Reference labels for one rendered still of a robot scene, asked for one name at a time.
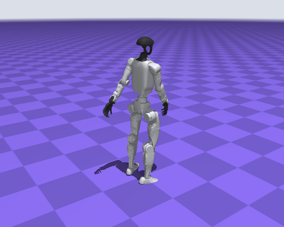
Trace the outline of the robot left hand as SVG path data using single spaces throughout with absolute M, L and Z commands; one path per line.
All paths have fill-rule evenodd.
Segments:
M 110 113 L 112 114 L 112 106 L 113 104 L 115 104 L 115 102 L 113 102 L 113 99 L 114 99 L 114 96 L 111 96 L 111 98 L 109 99 L 109 102 L 106 104 L 106 106 L 103 109 L 103 114 L 106 117 L 109 117 L 108 116 L 109 110 L 110 110 Z

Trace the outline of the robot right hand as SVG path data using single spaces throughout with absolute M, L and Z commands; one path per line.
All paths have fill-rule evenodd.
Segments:
M 167 110 L 168 110 L 168 103 L 167 103 L 167 102 L 164 102 L 164 103 L 163 103 L 163 106 L 164 106 L 164 108 L 163 108 L 163 109 L 161 109 L 161 110 L 164 110 L 164 111 L 162 112 L 162 116 L 164 116 L 164 115 L 166 115 L 166 114 L 167 114 Z

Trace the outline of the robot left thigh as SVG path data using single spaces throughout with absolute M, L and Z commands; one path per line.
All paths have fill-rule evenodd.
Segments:
M 131 113 L 130 120 L 131 120 L 131 135 L 129 137 L 130 144 L 136 144 L 138 142 L 138 133 L 140 129 L 142 115 L 138 114 L 133 109 L 133 103 L 128 105 L 128 111 Z

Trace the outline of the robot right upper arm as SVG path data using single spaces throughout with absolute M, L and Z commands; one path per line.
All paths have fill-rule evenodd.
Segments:
M 150 73 L 153 75 L 154 80 L 154 90 L 161 92 L 161 66 L 157 63 L 150 63 L 148 65 Z

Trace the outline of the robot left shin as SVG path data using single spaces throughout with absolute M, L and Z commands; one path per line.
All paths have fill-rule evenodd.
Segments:
M 130 144 L 129 143 L 129 137 L 130 137 L 130 134 L 127 138 L 127 141 L 128 141 L 128 144 L 127 144 L 127 154 L 128 154 L 128 157 L 129 157 L 129 167 L 131 166 L 131 168 L 134 167 L 134 158 L 135 158 L 135 155 L 136 155 L 136 151 L 137 151 L 137 143 L 136 144 Z

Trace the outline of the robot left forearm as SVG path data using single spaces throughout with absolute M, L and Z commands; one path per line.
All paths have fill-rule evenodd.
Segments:
M 114 96 L 113 102 L 117 101 L 117 99 L 120 97 L 120 95 L 122 93 L 122 90 L 124 89 L 124 86 L 120 83 L 120 81 L 119 81 L 119 83 L 117 85 L 116 90 L 114 91 L 114 93 L 112 95 L 112 96 Z

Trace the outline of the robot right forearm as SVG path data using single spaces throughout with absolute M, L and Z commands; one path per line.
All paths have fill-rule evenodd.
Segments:
M 169 103 L 169 102 L 168 102 L 168 99 L 167 99 L 167 96 L 166 96 L 165 93 L 166 93 L 166 92 L 165 92 L 165 89 L 164 89 L 164 85 L 162 84 L 162 85 L 161 85 L 161 92 L 158 92 L 158 96 L 160 97 L 160 99 L 161 99 L 161 101 L 162 101 L 162 104 L 163 104 L 164 102 Z

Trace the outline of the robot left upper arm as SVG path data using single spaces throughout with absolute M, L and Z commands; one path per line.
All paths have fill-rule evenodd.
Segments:
M 130 80 L 128 79 L 132 73 L 132 61 L 133 61 L 134 58 L 129 58 L 128 61 L 127 61 L 127 66 L 124 70 L 124 74 L 123 74 L 123 77 L 120 81 L 121 84 L 127 86 L 130 82 Z

